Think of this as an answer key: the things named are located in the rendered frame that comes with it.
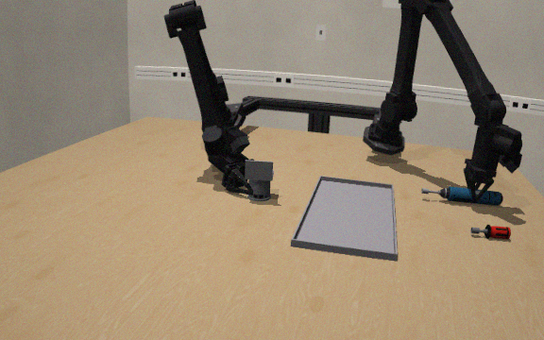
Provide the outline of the grey metal bracket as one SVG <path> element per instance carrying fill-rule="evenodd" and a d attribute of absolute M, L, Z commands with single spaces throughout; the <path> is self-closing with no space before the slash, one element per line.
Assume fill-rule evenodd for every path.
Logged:
<path fill-rule="evenodd" d="M 245 179 L 270 180 L 274 175 L 272 161 L 249 161 L 246 160 Z"/>

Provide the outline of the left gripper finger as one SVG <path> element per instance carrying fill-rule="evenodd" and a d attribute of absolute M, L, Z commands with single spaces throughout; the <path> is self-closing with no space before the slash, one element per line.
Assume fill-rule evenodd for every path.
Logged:
<path fill-rule="evenodd" d="M 494 180 L 493 178 L 488 178 L 487 180 L 485 180 L 485 179 L 476 179 L 476 178 L 469 177 L 469 182 L 470 182 L 472 201 L 478 202 L 478 200 L 482 197 L 482 195 L 486 192 L 486 190 L 494 183 Z M 476 182 L 485 184 L 484 188 L 481 190 L 481 192 L 477 196 L 475 194 Z"/>
<path fill-rule="evenodd" d="M 465 178 L 466 178 L 466 182 L 467 182 L 467 188 L 470 189 L 470 183 L 469 183 L 469 175 L 466 171 L 466 168 L 464 168 L 464 174 L 465 174 Z M 475 189 L 478 189 L 480 187 L 482 183 L 476 183 L 475 185 Z"/>

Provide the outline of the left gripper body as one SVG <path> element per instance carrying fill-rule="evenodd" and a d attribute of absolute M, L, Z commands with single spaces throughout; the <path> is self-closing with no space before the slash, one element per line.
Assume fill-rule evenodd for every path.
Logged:
<path fill-rule="evenodd" d="M 487 152 L 492 152 L 492 149 L 481 148 L 474 145 L 472 158 L 466 159 L 466 171 L 472 179 L 493 179 L 497 172 L 493 170 L 485 170 L 485 161 Z M 484 175 L 481 175 L 483 173 Z M 489 174 L 489 175 L 488 175 Z M 474 176 L 476 175 L 476 176 Z"/>

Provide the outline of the grey cylinder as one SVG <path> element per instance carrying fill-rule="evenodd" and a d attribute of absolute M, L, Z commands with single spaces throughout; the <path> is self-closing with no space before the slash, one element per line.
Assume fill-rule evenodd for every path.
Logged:
<path fill-rule="evenodd" d="M 247 198 L 253 201 L 266 201 L 271 198 L 270 180 L 249 179 L 248 184 L 253 189 L 253 195 L 247 195 Z"/>

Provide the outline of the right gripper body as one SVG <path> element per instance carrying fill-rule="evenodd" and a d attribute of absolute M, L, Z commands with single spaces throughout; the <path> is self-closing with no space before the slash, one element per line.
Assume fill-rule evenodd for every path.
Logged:
<path fill-rule="evenodd" d="M 239 161 L 239 162 L 236 162 L 236 163 L 228 164 L 228 165 L 225 166 L 225 173 L 224 173 L 224 170 L 220 166 L 218 166 L 218 169 L 222 173 L 224 173 L 223 180 L 222 180 L 222 185 L 227 190 L 228 190 L 228 185 L 229 185 L 229 180 L 230 180 L 230 171 L 232 169 L 237 168 L 241 172 L 241 174 L 245 177 L 245 163 L 246 163 L 246 161 Z M 238 180 L 237 187 L 242 187 L 242 186 L 245 186 L 245 185 L 241 181 Z"/>

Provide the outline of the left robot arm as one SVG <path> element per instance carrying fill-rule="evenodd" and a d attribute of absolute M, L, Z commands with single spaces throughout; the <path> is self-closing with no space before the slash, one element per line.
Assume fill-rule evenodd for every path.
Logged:
<path fill-rule="evenodd" d="M 475 114 L 474 125 L 478 126 L 475 145 L 493 150 L 487 152 L 484 170 L 497 171 L 499 162 L 513 173 L 519 168 L 522 157 L 519 153 L 521 132 L 502 123 L 506 107 L 455 22 L 450 0 L 399 0 L 399 3 L 401 25 L 394 79 L 390 93 L 386 93 L 381 104 L 378 126 L 370 124 L 368 139 L 401 147 L 402 132 L 398 124 L 402 120 L 411 122 L 417 115 L 417 95 L 412 92 L 412 85 L 420 26 L 425 14 L 466 87 Z"/>

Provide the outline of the red-handled nut driver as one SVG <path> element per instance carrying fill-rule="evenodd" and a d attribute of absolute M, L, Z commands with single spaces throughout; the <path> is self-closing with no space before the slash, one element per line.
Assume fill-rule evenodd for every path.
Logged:
<path fill-rule="evenodd" d="M 491 227 L 490 225 L 487 225 L 485 227 L 486 229 L 480 229 L 480 228 L 471 228 L 471 233 L 477 233 L 480 232 L 484 233 L 484 236 L 486 239 L 491 238 L 499 238 L 499 239 L 509 239 L 511 236 L 511 230 L 508 227 Z"/>

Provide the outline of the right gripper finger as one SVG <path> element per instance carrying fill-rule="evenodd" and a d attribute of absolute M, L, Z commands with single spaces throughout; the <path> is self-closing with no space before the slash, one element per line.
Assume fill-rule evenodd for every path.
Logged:
<path fill-rule="evenodd" d="M 247 190 L 237 187 L 238 180 L 241 181 L 246 186 Z M 241 174 L 241 172 L 237 168 L 232 169 L 230 172 L 228 191 L 233 193 L 253 195 L 253 189 L 250 187 L 247 180 L 244 178 L 244 176 Z"/>

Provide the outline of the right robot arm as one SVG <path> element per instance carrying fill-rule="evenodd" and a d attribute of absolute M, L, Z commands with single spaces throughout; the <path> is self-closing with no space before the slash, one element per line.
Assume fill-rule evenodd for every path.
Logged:
<path fill-rule="evenodd" d="M 230 112 L 230 108 L 226 107 L 225 101 L 229 100 L 224 88 L 225 82 L 222 76 L 216 76 L 211 72 L 199 33 L 199 30 L 206 28 L 201 6 L 196 7 L 196 0 L 195 7 L 194 0 L 185 2 L 184 5 L 175 5 L 175 8 L 171 6 L 169 14 L 164 15 L 164 20 L 169 37 L 179 38 L 187 59 L 201 112 L 202 139 L 209 162 L 216 168 L 220 166 L 224 170 L 228 164 L 249 160 L 241 153 L 250 145 L 247 135 L 240 129 L 227 132 L 228 127 L 234 126 L 238 112 Z M 178 31 L 178 28 L 183 30 Z"/>

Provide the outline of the blue electric nut driver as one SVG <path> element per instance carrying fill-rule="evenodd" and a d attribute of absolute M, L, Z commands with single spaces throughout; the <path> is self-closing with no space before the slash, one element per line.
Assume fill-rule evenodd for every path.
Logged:
<path fill-rule="evenodd" d="M 435 193 L 437 191 L 429 191 L 429 189 L 422 188 L 422 194 Z M 499 206 L 502 204 L 503 197 L 502 193 L 494 191 L 486 191 L 482 197 L 476 201 L 472 201 L 471 189 L 468 188 L 459 188 L 459 187 L 449 187 L 443 188 L 438 191 L 438 194 L 443 198 L 446 198 L 448 201 L 457 201 L 457 202 L 466 202 L 466 203 L 476 203 L 476 204 L 485 204 L 485 205 L 494 205 Z"/>

